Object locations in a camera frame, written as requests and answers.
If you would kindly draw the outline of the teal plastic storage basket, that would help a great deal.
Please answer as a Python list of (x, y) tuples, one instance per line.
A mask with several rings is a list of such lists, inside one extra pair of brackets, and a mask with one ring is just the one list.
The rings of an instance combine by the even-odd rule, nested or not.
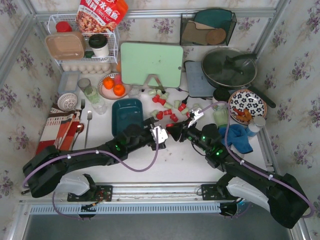
[(137, 98), (116, 100), (111, 108), (111, 133), (116, 137), (131, 124), (143, 127), (143, 104)]

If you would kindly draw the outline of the clear glass tumbler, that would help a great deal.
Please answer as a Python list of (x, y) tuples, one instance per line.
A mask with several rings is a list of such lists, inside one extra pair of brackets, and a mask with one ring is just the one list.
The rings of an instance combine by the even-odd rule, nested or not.
[(107, 105), (103, 99), (100, 99), (98, 102), (92, 103), (91, 105), (95, 112), (99, 115), (103, 115), (107, 111)]

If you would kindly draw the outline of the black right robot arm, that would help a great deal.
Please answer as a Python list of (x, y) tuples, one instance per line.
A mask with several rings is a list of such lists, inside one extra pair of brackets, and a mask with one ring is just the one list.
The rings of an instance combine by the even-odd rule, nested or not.
[(199, 130), (195, 125), (189, 126), (186, 120), (174, 123), (166, 130), (176, 142), (189, 140), (202, 149), (208, 164), (225, 173), (216, 183), (224, 199), (239, 197), (259, 205), (287, 229), (292, 229), (312, 208), (294, 176), (271, 173), (239, 158), (222, 144), (222, 137), (214, 123)]

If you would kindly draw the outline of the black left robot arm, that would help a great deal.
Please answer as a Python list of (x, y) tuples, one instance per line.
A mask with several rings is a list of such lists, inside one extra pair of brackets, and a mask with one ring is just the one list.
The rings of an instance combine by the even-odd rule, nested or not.
[(123, 164), (130, 153), (145, 146), (158, 152), (166, 148), (168, 138), (168, 132), (150, 117), (143, 126), (130, 124), (112, 140), (97, 147), (59, 150), (50, 145), (22, 168), (25, 176), (22, 186), (30, 190), (33, 198), (41, 198), (52, 193), (68, 173), (95, 166)]

